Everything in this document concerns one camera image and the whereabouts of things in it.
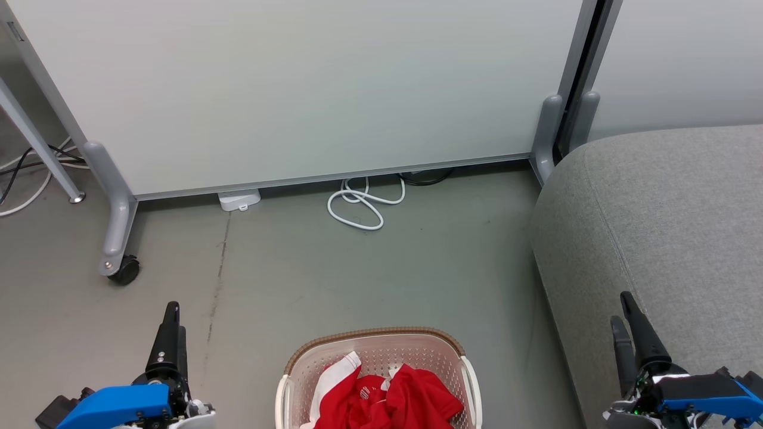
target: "caster wheel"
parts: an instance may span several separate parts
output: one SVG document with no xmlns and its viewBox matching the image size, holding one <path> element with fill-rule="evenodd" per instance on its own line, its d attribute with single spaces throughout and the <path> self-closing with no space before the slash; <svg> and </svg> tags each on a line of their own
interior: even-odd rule
<svg viewBox="0 0 763 429">
<path fill-rule="evenodd" d="M 122 256 L 122 263 L 119 264 L 119 269 L 116 273 L 110 275 L 108 279 L 119 286 L 126 286 L 138 277 L 139 272 L 140 263 L 138 259 L 133 255 L 124 255 Z"/>
</svg>

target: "metal pole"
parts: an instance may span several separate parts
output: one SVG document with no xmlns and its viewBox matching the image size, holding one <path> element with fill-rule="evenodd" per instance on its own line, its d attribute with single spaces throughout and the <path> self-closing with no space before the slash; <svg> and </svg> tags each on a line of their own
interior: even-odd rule
<svg viewBox="0 0 763 429">
<path fill-rule="evenodd" d="M 72 179 L 63 170 L 63 166 L 58 162 L 53 151 L 47 146 L 42 136 L 40 136 L 40 132 L 34 127 L 32 121 L 24 113 L 24 109 L 18 104 L 16 98 L 11 94 L 11 90 L 2 79 L 0 79 L 0 106 L 8 114 L 11 121 L 16 124 L 18 130 L 26 137 L 29 145 L 34 148 L 34 151 L 43 160 L 45 166 L 53 174 L 53 177 L 61 184 L 66 194 L 69 195 L 69 202 L 77 203 L 85 199 L 85 193 L 77 189 Z"/>
</svg>

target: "whiteboard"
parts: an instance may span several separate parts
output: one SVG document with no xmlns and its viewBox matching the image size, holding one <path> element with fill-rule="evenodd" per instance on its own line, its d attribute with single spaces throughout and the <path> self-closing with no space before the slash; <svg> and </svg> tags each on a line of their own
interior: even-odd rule
<svg viewBox="0 0 763 429">
<path fill-rule="evenodd" d="M 136 195 L 529 153 L 581 0 L 8 0 Z"/>
<path fill-rule="evenodd" d="M 763 2 L 624 1 L 593 90 L 588 140 L 763 123 Z"/>
</svg>

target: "laundry basket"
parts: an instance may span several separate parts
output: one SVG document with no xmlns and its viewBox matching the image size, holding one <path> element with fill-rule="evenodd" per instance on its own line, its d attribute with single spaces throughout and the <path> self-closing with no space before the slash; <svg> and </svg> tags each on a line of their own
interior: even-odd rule
<svg viewBox="0 0 763 429">
<path fill-rule="evenodd" d="M 388 327 L 318 338 L 300 347 L 288 361 L 275 394 L 275 429 L 298 429 L 310 420 L 310 405 L 318 377 L 327 366 L 355 351 L 360 376 L 389 377 L 403 363 L 435 373 L 461 401 L 464 411 L 454 429 L 480 429 L 482 402 L 477 376 L 464 349 L 445 332 L 428 327 Z"/>
</svg>

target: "gray concrete floor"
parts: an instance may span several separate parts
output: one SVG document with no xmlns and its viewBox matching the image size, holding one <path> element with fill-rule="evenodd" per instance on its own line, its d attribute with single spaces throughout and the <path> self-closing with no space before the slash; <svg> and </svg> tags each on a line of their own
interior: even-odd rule
<svg viewBox="0 0 763 429">
<path fill-rule="evenodd" d="M 9 67 L 0 61 L 0 74 Z M 50 107 L 19 73 L 22 104 L 46 139 L 63 141 Z M 0 121 L 0 163 L 24 148 Z M 0 210 L 23 201 L 44 174 L 21 175 Z M 83 203 L 70 205 L 51 182 L 32 206 L 0 218 L 6 427 L 33 427 L 57 395 L 129 384 L 171 300 L 188 328 L 192 392 L 216 406 L 218 427 L 273 427 L 275 388 L 303 343 L 395 325 L 437 327 L 462 343 L 480 382 L 484 427 L 581 427 L 528 242 L 539 187 L 524 164 L 408 188 L 402 204 L 380 207 L 385 226 L 371 233 L 326 212 L 338 182 L 265 189 L 246 212 L 226 213 L 209 195 L 141 203 L 129 248 L 142 271 L 127 287 L 96 272 L 107 200 L 89 172 L 72 177 L 88 193 Z M 372 187 L 382 197 L 399 193 L 390 178 Z M 336 206 L 374 220 L 361 207 Z"/>
</svg>

